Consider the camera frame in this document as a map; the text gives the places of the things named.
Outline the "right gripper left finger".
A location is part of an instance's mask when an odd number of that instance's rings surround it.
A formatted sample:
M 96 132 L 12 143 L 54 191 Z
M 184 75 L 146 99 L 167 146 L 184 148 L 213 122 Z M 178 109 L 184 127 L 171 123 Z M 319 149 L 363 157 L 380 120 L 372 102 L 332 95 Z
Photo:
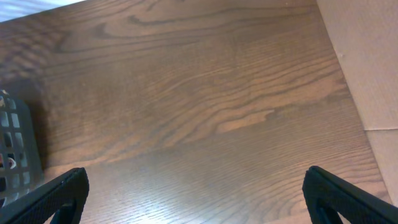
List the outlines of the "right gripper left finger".
M 80 223 L 90 185 L 84 168 L 73 168 L 1 209 L 1 223 Z

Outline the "grey plastic mesh basket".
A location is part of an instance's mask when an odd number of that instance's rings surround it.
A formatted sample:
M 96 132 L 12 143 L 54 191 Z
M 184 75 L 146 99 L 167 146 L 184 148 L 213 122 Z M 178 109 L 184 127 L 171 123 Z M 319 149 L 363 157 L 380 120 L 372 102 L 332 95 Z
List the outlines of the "grey plastic mesh basket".
M 43 181 L 30 110 L 24 101 L 1 90 L 1 208 Z

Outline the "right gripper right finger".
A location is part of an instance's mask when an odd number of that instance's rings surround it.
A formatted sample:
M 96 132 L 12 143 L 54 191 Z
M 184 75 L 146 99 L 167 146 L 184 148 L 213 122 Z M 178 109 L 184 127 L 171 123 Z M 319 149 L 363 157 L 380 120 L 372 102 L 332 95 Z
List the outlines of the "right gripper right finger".
M 318 166 L 305 173 L 302 190 L 312 223 L 397 224 L 397 207 Z

